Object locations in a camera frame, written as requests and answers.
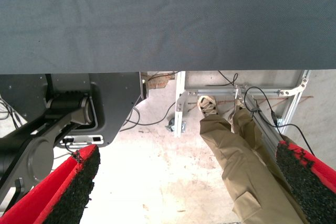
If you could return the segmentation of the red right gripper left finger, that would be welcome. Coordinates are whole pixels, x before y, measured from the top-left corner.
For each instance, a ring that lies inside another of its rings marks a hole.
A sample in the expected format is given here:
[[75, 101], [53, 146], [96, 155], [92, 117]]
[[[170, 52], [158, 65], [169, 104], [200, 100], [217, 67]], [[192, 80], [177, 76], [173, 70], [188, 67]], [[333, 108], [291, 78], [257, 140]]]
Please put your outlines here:
[[1, 223], [80, 223], [99, 165], [97, 145], [77, 150], [6, 211]]

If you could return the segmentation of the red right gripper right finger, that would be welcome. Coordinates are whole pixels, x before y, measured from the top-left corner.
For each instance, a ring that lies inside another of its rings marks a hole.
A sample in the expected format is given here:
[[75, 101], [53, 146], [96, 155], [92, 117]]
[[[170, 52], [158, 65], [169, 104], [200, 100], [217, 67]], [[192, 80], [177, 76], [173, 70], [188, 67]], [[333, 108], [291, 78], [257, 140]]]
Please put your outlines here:
[[335, 223], [335, 170], [287, 141], [278, 143], [276, 162], [309, 223]]

